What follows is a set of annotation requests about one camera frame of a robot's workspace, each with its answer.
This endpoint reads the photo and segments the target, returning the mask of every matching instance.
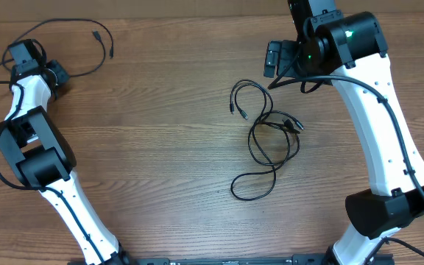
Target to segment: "metal base plate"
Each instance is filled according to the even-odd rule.
[[[169,260],[137,259],[136,265],[321,265],[325,254],[295,254],[288,258],[228,258]],[[392,255],[377,255],[371,265],[395,265]]]

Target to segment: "wooden table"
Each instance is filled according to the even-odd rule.
[[[411,134],[424,158],[424,13],[378,14],[392,74]],[[290,16],[107,20],[115,57],[72,79],[49,115],[73,148],[82,186],[102,221],[135,257],[230,258],[324,252],[348,225],[345,197],[368,188],[353,123],[334,88],[303,95],[272,91],[277,110],[301,120],[299,155],[278,172],[265,199],[241,202],[229,191],[238,174],[263,170],[247,150],[251,121],[230,115],[233,84],[264,85],[270,40],[295,39]],[[0,24],[4,47],[34,23]],[[31,34],[74,74],[100,60],[86,23],[48,24]],[[107,35],[100,31],[104,42]],[[0,68],[0,80],[9,74]],[[12,98],[0,86],[0,121]],[[241,94],[250,117],[258,91]],[[259,129],[265,150],[285,152],[279,132]],[[11,175],[2,162],[2,171]],[[251,177],[242,194],[265,191],[272,176]],[[397,234],[424,250],[424,217]],[[401,264],[424,259],[384,247]],[[65,264],[82,254],[40,194],[0,182],[0,264]]]

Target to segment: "cable connector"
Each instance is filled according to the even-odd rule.
[[[408,170],[408,169],[404,169],[403,170],[403,173],[405,174],[405,175],[415,175],[415,173],[417,173],[414,169],[411,169],[411,170]]]
[[[248,114],[246,112],[244,112],[244,110],[240,110],[240,114],[243,117],[243,119],[248,120]]]
[[[305,128],[303,127],[303,124],[301,124],[301,123],[300,123],[300,121],[295,120],[294,122],[295,122],[295,125],[296,125],[297,127],[299,127],[299,129],[301,129],[301,130],[305,130]]]
[[[97,41],[101,42],[101,35],[99,34],[99,32],[97,30],[93,30],[93,35],[94,37],[97,39]]]
[[[387,98],[385,98],[384,97],[384,99],[379,99],[379,98],[377,98],[377,103],[384,103],[384,104],[386,104],[386,103],[388,103],[389,102],[389,100],[387,99]]]
[[[284,121],[284,126],[287,128],[287,130],[289,130],[289,132],[300,134],[298,130],[294,129],[294,125],[292,124],[290,119]]]

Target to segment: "white arm segment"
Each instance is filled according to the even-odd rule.
[[[343,237],[334,244],[333,254],[339,265],[361,265],[381,239],[392,236],[399,230],[398,227],[392,228],[371,240],[358,233],[354,226],[350,225]]]
[[[410,136],[395,95],[389,57],[381,58],[379,54],[373,54],[357,60],[355,68],[346,69],[342,66],[336,69],[333,75],[352,77],[365,82],[389,100],[400,125],[410,162],[416,171],[415,176],[420,185],[424,186],[424,161]],[[391,197],[392,190],[396,188],[401,188],[402,192],[413,190],[413,182],[403,172],[406,165],[386,108],[378,103],[375,95],[359,85],[344,81],[332,83],[341,94],[353,120],[366,157],[372,193]],[[370,240],[350,225],[343,237],[334,244],[333,254],[340,265],[363,264],[382,238],[392,236],[399,230],[398,227],[393,228]]]
[[[19,80],[18,84],[24,87],[24,98],[22,99],[21,110],[19,110],[18,115],[14,118],[25,115],[27,111],[38,106],[42,106],[43,109],[47,111],[47,102],[52,92],[40,75],[25,77]],[[15,106],[18,104],[19,98],[21,97],[21,90],[17,85],[13,85],[11,90],[14,93],[13,105],[5,119],[9,118],[9,116],[14,113]]]
[[[116,237],[102,224],[101,219],[99,219],[93,207],[89,203],[88,198],[86,198],[82,191],[75,170],[70,173],[70,180],[64,181],[63,179],[60,179],[50,185],[47,185],[47,187],[63,193],[63,196],[75,212],[82,227],[85,229],[86,233],[90,235],[91,240],[96,245],[96,248],[101,253],[102,258],[105,261],[111,258],[110,254],[117,253],[119,251],[119,242]],[[78,241],[82,253],[85,256],[86,264],[100,264],[101,261],[99,260],[99,257],[93,247],[83,236],[80,228],[74,221],[73,216],[61,198],[57,197],[57,195],[51,191],[41,192],[41,194],[55,207],[55,210],[57,210],[75,239]]]

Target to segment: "cable on arm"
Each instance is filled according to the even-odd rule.
[[[304,34],[305,37],[308,38],[307,34],[306,34],[306,25],[305,23],[308,23],[308,20],[310,19],[310,17],[308,17],[305,22],[304,22]],[[278,77],[276,77],[276,79],[274,79],[269,85],[268,85],[268,89],[274,89],[274,88],[279,88],[285,84],[283,84],[283,82],[279,82],[286,74],[287,72],[292,68],[292,66],[294,66],[295,62],[297,62],[297,58],[299,58],[300,54],[302,53],[302,46],[299,46],[299,49],[297,50],[294,58],[292,58],[291,62],[287,65],[287,67],[284,68],[283,72],[280,73],[278,75]],[[323,85],[323,83],[325,82],[325,80],[321,80],[319,82],[317,82],[313,88],[309,89],[308,91],[305,91],[305,84],[307,83],[306,81],[303,81],[302,84],[300,85],[300,92],[302,93],[312,93],[315,90],[317,90],[320,86]]]
[[[419,250],[419,249],[417,249],[416,247],[413,247],[412,245],[410,245],[410,244],[408,244],[408,243],[406,243],[406,242],[404,242],[404,241],[402,241],[400,239],[386,237],[386,238],[381,239],[381,241],[377,244],[377,246],[375,247],[375,249],[369,254],[369,256],[367,256],[367,258],[364,260],[363,265],[370,265],[371,264],[371,259],[375,256],[375,254],[382,248],[382,246],[384,244],[388,244],[390,241],[391,242],[395,242],[395,243],[399,243],[402,246],[408,248],[409,250],[411,250],[411,251],[417,253],[418,255],[424,257],[424,252],[421,251],[421,250]]]
[[[249,79],[243,79],[243,80],[238,81],[233,86],[232,91],[230,92],[230,112],[232,114],[234,113],[234,110],[235,110],[234,106],[236,106],[236,108],[240,112],[241,116],[246,120],[248,119],[248,115],[246,114],[246,112],[243,109],[240,108],[240,106],[237,102],[238,92],[242,88],[246,88],[248,86],[252,86],[252,87],[259,89],[261,91],[261,93],[263,94],[263,97],[264,97],[264,106],[263,106],[263,109],[261,110],[261,114],[256,118],[255,122],[253,123],[253,125],[250,128],[250,131],[248,132],[248,150],[250,151],[250,154],[251,154],[253,160],[256,161],[256,163],[259,163],[262,166],[269,166],[269,167],[271,167],[271,170],[265,171],[265,172],[251,172],[251,173],[240,174],[239,176],[237,176],[233,179],[233,181],[230,185],[230,191],[236,199],[239,199],[239,200],[242,200],[242,201],[253,201],[253,200],[261,199],[261,198],[263,198],[263,197],[265,197],[265,196],[267,196],[268,194],[271,193],[272,189],[275,187],[275,184],[276,184],[276,179],[277,179],[276,171],[279,170],[280,168],[282,168],[284,166],[284,164],[287,161],[291,160],[300,150],[300,139],[299,139],[299,135],[298,135],[300,132],[298,130],[294,129],[294,125],[292,124],[291,120],[296,124],[297,127],[299,127],[301,130],[304,130],[303,125],[295,117],[289,115],[288,113],[284,113],[282,111],[273,110],[274,102],[272,101],[272,97],[269,94],[269,92],[265,88],[263,88],[263,86],[258,84],[257,82],[254,82],[254,81],[249,80]],[[268,98],[269,98],[269,103],[270,103],[270,109],[268,111],[266,111]],[[278,124],[278,123],[266,121],[271,114],[279,114],[279,115],[284,116],[285,117],[284,118],[285,120],[283,120],[284,123]],[[284,135],[286,136],[286,142],[287,142],[287,153],[286,153],[286,157],[284,159],[282,159],[278,162],[272,162],[272,160],[269,158],[267,153],[265,153],[263,148],[258,143],[258,140],[256,139],[255,128],[258,125],[266,125],[266,126],[269,126],[273,129],[281,130],[284,133]],[[289,139],[288,134],[293,135],[295,137],[296,142],[297,142],[297,148],[294,151],[294,153],[291,153],[292,145],[291,145],[291,141]],[[259,149],[260,153],[266,158],[266,162],[263,162],[263,161],[257,159],[255,154],[253,153],[253,150],[252,150],[252,147],[251,147],[251,137],[253,138],[253,141],[254,141],[255,145],[257,146],[257,148]],[[271,188],[269,188],[269,190],[267,192],[265,192],[264,194],[257,196],[257,197],[252,197],[252,198],[243,198],[243,197],[240,197],[239,195],[237,195],[235,193],[234,184],[240,177],[250,176],[250,175],[264,175],[264,174],[269,174],[269,173],[273,173],[272,185],[271,185]]]
[[[18,38],[16,38],[13,41],[13,43],[19,41],[20,39],[22,39],[22,37],[24,37],[25,35],[29,34],[34,29],[37,29],[38,27],[40,27],[40,26],[42,26],[44,24],[51,23],[51,22],[60,22],[60,21],[86,21],[86,22],[92,22],[92,23],[95,23],[95,24],[100,25],[109,34],[110,43],[111,43],[110,50],[109,50],[109,56],[110,56],[110,59],[112,59],[114,57],[114,39],[113,39],[112,34],[110,33],[109,29],[106,26],[104,26],[103,24],[101,24],[100,22],[95,21],[95,20],[92,20],[92,19],[88,19],[88,18],[51,18],[51,19],[47,19],[47,20],[42,21],[39,24],[33,26],[31,29],[27,30],[21,36],[19,36]],[[92,72],[94,72],[97,69],[99,69],[102,66],[102,64],[104,63],[105,58],[106,58],[105,46],[104,46],[104,44],[103,44],[103,42],[101,40],[101,36],[99,35],[99,33],[97,31],[93,31],[93,35],[96,38],[96,40],[99,41],[101,43],[101,45],[102,45],[103,58],[102,58],[101,63],[99,65],[97,65],[93,70],[86,71],[85,73],[81,73],[81,74],[71,75],[70,77],[82,77],[82,76],[85,76],[87,74],[91,74]],[[4,50],[4,53],[3,53],[3,56],[2,56],[2,59],[1,59],[1,64],[3,65],[3,67],[6,68],[6,70],[10,71],[10,69],[6,66],[6,63],[8,63],[8,62],[5,61],[7,52],[8,52],[8,48],[6,48]]]
[[[370,85],[362,81],[354,79],[352,77],[343,77],[343,76],[336,76],[336,75],[320,75],[320,76],[314,76],[314,77],[302,77],[302,78],[296,78],[296,79],[289,79],[289,80],[280,82],[277,87],[299,83],[299,82],[321,82],[326,80],[338,80],[338,81],[351,82],[353,84],[366,88],[368,91],[374,94],[375,97],[378,99],[379,103],[381,103],[386,108],[387,113],[389,114],[389,117],[392,120],[392,124],[394,125],[395,133],[397,135],[398,143],[400,145],[400,150],[402,152],[403,159],[405,160],[406,172],[410,176],[411,181],[413,182],[415,188],[418,190],[418,192],[420,193],[424,201],[424,191],[420,183],[418,182],[417,178],[415,177],[415,171],[413,170],[413,167],[411,166],[409,155],[408,155],[408,152],[406,151],[405,141],[403,140],[402,132],[400,130],[400,125],[398,124],[397,117],[395,116],[394,110],[392,109],[392,107],[390,107],[390,104],[388,103],[386,98],[382,96],[382,94],[380,94],[375,88],[371,87]]]
[[[1,129],[0,129],[0,138],[1,138],[1,134],[3,133],[3,131],[9,126],[10,122],[14,119],[14,117],[16,117],[18,115],[19,111],[21,110],[22,101],[24,99],[24,87],[22,85],[18,84],[17,82],[0,81],[0,85],[4,85],[4,84],[8,84],[9,87],[10,87],[10,89],[11,89],[11,86],[13,86],[13,85],[17,86],[19,88],[19,90],[21,91],[21,95],[19,96],[18,104],[15,106],[15,111],[4,121],[3,125],[1,126]],[[59,191],[57,191],[57,190],[55,190],[53,188],[50,188],[50,187],[34,188],[34,187],[26,187],[26,186],[15,185],[14,183],[11,183],[9,180],[7,180],[2,175],[1,172],[0,172],[0,180],[5,185],[7,185],[7,186],[9,186],[11,188],[18,189],[18,190],[42,191],[42,192],[51,191],[51,192],[55,193],[59,198],[61,198],[61,200],[63,201],[63,203],[65,204],[65,206],[69,210],[69,212],[71,213],[71,216],[73,217],[74,221],[77,223],[78,228],[81,230],[81,232],[84,235],[86,241],[88,241],[89,244],[93,247],[94,252],[98,256],[99,260],[101,261],[101,264],[105,264],[105,261],[104,261],[102,255],[101,255],[100,251],[98,250],[98,248],[96,247],[96,245],[94,244],[94,242],[91,240],[91,237],[86,232],[86,230],[84,229],[84,227],[81,225],[81,222],[78,220],[75,212],[73,211],[73,208],[69,205],[68,201],[63,196],[63,193],[60,193]]]

